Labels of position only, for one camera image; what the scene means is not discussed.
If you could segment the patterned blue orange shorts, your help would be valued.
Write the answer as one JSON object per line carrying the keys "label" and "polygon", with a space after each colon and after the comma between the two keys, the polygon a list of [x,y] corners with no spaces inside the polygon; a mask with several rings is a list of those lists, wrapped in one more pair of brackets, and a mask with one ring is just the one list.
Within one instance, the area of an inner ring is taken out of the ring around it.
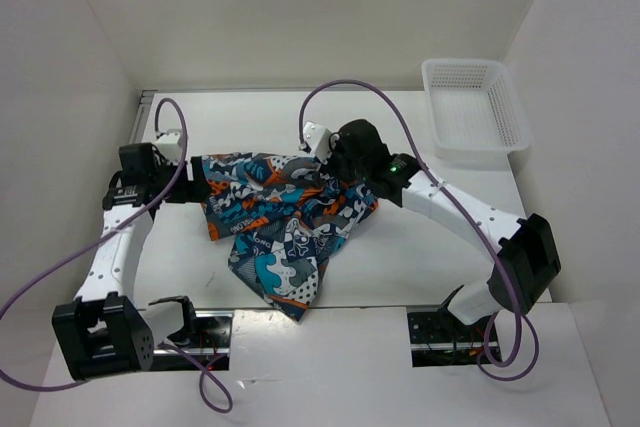
{"label": "patterned blue orange shorts", "polygon": [[315,158],[236,152],[201,159],[209,237],[234,240],[228,267],[270,307],[300,321],[327,266],[378,207],[362,183],[329,175]]}

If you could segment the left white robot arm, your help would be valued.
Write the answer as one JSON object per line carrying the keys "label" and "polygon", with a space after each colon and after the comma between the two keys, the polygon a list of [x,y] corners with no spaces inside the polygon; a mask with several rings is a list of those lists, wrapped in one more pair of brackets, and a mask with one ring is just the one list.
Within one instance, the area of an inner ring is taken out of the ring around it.
{"label": "left white robot arm", "polygon": [[200,323],[186,296],[138,307],[134,284],[143,247],[163,201],[187,201],[194,189],[182,134],[122,146],[121,168],[102,201],[103,235],[74,299],[55,307],[52,327],[76,381],[151,369],[164,342],[185,347]]}

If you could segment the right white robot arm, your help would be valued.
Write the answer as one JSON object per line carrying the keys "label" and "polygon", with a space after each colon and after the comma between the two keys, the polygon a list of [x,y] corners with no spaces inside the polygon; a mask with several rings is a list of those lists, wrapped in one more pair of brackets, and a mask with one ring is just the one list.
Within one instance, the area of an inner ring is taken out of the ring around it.
{"label": "right white robot arm", "polygon": [[503,309],[526,314],[561,270],[549,222],[492,207],[424,169],[410,154],[393,154],[364,119],[338,132],[307,124],[304,140],[327,172],[362,182],[378,198],[421,214],[488,256],[490,276],[457,288],[443,302],[440,332],[460,340],[477,321]]}

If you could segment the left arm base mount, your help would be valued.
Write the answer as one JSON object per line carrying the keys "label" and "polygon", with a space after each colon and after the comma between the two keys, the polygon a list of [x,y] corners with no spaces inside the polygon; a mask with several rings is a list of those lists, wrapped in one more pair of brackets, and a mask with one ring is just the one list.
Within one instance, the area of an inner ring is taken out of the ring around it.
{"label": "left arm base mount", "polygon": [[[195,333],[180,348],[204,367],[216,358],[209,370],[227,371],[230,361],[233,312],[198,309],[195,311],[195,316]],[[192,363],[171,350],[156,348],[154,351],[152,372],[196,370]]]}

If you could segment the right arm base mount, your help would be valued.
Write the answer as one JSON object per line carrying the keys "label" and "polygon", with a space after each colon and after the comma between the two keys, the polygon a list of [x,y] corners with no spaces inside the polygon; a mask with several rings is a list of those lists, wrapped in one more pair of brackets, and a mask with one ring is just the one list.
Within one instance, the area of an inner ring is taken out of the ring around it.
{"label": "right arm base mount", "polygon": [[406,315],[414,368],[475,365],[484,351],[488,317],[464,325],[433,306],[408,309]]}

